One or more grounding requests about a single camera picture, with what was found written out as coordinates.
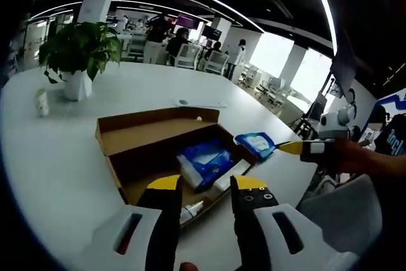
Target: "blue package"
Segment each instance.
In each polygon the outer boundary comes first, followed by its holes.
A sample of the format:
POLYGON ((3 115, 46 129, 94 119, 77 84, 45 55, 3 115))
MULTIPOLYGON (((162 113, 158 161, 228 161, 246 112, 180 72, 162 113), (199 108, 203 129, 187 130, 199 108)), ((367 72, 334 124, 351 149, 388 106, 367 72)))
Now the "blue package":
POLYGON ((238 135, 235 140, 245 146, 260 161, 264 161, 275 150, 275 143, 264 132, 238 135))
POLYGON ((196 190, 210 187, 234 162, 218 140, 188 147, 180 152, 182 177, 196 190))

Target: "cardboard box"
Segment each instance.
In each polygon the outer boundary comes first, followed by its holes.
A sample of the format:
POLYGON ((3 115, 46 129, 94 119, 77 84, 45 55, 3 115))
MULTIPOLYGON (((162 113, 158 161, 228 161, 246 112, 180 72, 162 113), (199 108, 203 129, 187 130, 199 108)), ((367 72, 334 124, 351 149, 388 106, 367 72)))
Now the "cardboard box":
MULTIPOLYGON (((256 157, 234 143, 233 135, 217 123, 218 116, 218 110, 178 107, 98 119, 96 137, 124 202, 136 205, 149 183, 180 174, 176 156, 192 145, 219 139, 236 164, 241 159, 255 164, 256 157)), ((206 192, 195 194, 183 184, 182 205, 203 200, 200 214, 220 197, 209 199, 206 192)))

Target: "window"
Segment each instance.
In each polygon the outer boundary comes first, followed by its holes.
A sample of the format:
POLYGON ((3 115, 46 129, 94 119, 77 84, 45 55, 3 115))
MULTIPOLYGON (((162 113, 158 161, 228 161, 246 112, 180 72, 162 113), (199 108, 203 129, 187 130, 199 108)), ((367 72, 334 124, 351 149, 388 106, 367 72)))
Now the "window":
POLYGON ((304 55, 291 87, 313 102, 329 75, 331 59, 309 49, 304 55))
POLYGON ((279 77, 293 44, 288 38, 265 32, 260 37, 249 63, 273 77, 279 77))
POLYGON ((330 109, 330 106, 332 104, 332 102, 334 101, 334 99, 336 98, 334 95, 331 95, 330 93, 328 93, 328 90, 330 88, 330 85, 332 82, 332 80, 335 79, 334 75, 330 76, 329 82, 327 83, 327 86, 324 88, 323 90, 323 95, 325 96, 325 98, 327 99, 327 103, 325 104, 325 108, 324 108, 324 113, 328 112, 330 109))

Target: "black jacket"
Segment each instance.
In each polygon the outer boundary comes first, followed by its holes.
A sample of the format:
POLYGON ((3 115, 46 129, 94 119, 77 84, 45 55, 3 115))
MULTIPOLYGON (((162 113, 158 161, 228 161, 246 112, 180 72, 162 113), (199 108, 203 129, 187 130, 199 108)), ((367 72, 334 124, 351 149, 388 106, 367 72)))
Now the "black jacket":
POLYGON ((221 53, 220 50, 215 50, 215 49, 213 49, 213 48, 210 48, 210 49, 208 49, 208 51, 207 51, 206 54, 204 55, 204 59, 205 59, 205 60, 208 60, 209 57, 210 57, 210 55, 211 55, 211 53, 212 53, 213 51, 217 51, 217 52, 220 52, 220 53, 221 53))
POLYGON ((174 37, 168 42, 166 51, 168 51, 173 57, 177 57, 182 44, 188 43, 188 40, 183 37, 174 37))

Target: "bag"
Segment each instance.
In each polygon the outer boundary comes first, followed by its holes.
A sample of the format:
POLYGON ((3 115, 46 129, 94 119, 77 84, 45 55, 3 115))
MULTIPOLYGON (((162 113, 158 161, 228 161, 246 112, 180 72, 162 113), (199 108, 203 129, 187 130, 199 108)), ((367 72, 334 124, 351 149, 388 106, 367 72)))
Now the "bag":
POLYGON ((235 141, 245 146, 260 161, 268 158, 276 148, 275 143, 264 132, 238 135, 235 141))
POLYGON ((218 140, 188 147, 177 158, 182 177, 196 192, 209 188, 234 165, 231 153, 218 140))

